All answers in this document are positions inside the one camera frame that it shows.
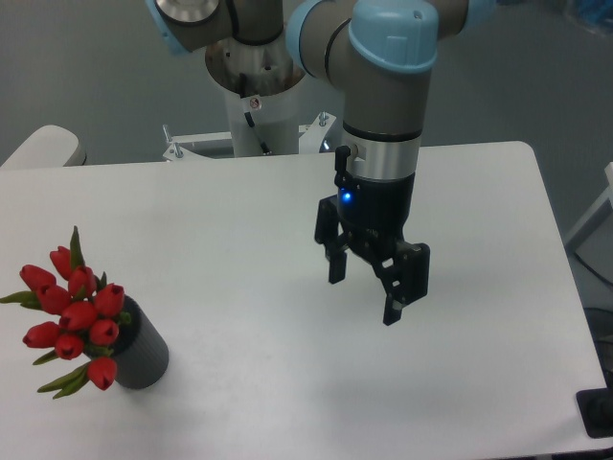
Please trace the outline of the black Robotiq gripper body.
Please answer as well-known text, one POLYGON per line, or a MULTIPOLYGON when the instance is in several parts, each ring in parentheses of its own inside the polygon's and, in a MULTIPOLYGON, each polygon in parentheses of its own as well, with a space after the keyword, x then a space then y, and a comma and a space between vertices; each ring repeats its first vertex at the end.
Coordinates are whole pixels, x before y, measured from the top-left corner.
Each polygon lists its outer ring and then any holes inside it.
POLYGON ((393 258, 403 240, 415 177, 369 180, 338 173, 337 210, 343 229, 350 232, 349 248, 374 267, 393 258))

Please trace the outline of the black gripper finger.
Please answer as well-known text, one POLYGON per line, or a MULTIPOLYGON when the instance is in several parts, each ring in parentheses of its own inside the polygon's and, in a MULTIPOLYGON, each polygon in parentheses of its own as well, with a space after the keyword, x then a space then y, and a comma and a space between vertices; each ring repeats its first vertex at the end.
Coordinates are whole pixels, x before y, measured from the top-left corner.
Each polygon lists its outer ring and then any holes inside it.
POLYGON ((322 244, 329 261, 329 282, 336 284, 346 277, 348 239, 339 232, 340 218, 337 196, 332 195, 319 201, 315 223, 314 239, 322 244))
POLYGON ((383 324, 391 326, 406 306, 428 293, 430 247, 392 239, 375 249, 372 266, 385 290, 383 324))

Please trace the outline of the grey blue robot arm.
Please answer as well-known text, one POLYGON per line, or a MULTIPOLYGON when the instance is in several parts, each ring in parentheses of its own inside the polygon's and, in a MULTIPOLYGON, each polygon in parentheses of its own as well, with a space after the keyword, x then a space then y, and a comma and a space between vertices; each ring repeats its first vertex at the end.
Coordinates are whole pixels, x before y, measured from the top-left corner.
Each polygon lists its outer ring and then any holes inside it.
POLYGON ((353 253, 385 290, 383 321, 428 290, 430 249, 403 237, 431 71, 440 40, 495 11, 492 1, 150 1, 170 50, 205 53, 226 99, 235 156, 299 152, 294 90, 305 77, 344 96, 335 195, 319 202, 314 238, 329 281, 353 253))

